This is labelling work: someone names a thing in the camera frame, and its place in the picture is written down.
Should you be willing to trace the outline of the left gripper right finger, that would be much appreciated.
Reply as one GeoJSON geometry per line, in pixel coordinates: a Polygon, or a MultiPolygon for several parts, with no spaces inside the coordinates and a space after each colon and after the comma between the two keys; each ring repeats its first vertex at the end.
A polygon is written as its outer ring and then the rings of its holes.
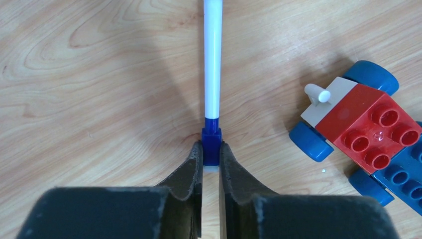
{"type": "Polygon", "coordinates": [[[387,211],[373,198],[281,195],[220,147],[220,236],[223,239],[397,239],[387,211]]]}

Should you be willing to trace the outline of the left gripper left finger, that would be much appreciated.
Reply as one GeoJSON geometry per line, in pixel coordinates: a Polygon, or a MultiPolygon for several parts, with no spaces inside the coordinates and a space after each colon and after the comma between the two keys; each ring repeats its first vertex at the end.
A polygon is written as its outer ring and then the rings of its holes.
{"type": "Polygon", "coordinates": [[[42,194],[19,239],[197,239],[203,147],[155,186],[56,187],[42,194]]]}

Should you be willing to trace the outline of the blue capped pen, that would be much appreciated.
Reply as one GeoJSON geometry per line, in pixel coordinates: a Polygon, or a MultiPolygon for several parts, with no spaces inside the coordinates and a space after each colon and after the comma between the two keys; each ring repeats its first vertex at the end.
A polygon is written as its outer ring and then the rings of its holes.
{"type": "Polygon", "coordinates": [[[223,0],[204,3],[204,167],[217,170],[222,132],[219,127],[223,0]]]}

